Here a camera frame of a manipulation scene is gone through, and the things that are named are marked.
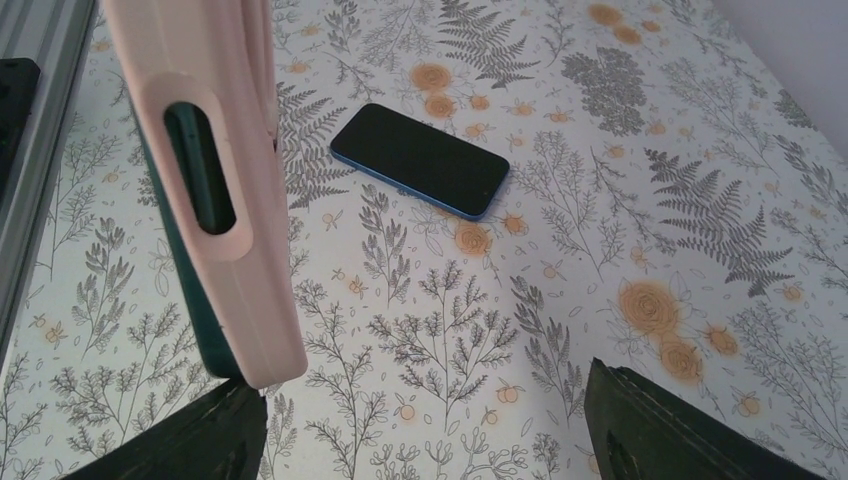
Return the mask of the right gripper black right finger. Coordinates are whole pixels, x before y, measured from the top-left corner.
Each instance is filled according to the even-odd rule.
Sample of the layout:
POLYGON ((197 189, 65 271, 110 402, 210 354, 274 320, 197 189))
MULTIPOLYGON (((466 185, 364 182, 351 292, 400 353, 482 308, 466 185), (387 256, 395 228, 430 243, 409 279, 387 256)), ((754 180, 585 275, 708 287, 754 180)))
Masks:
POLYGON ((598 358, 585 419, 603 479, 818 479, 627 367, 598 358))

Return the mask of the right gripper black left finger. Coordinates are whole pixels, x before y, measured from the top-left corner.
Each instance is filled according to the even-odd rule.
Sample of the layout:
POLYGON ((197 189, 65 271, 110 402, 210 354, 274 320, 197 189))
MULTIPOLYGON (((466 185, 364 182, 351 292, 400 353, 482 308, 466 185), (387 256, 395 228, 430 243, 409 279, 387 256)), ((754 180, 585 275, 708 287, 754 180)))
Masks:
POLYGON ((68 477, 254 480, 267 422, 266 398, 230 379, 68 477))

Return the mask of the phone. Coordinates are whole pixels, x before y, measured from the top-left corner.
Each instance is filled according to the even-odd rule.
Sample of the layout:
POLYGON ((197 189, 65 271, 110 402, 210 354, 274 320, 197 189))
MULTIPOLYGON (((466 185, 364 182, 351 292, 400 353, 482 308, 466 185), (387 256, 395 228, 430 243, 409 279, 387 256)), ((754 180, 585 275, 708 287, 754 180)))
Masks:
POLYGON ((207 370, 256 389, 301 376, 270 4, 103 8, 207 370))
POLYGON ((460 218, 485 217, 510 172, 494 153, 377 103, 331 140, 331 155, 460 218))

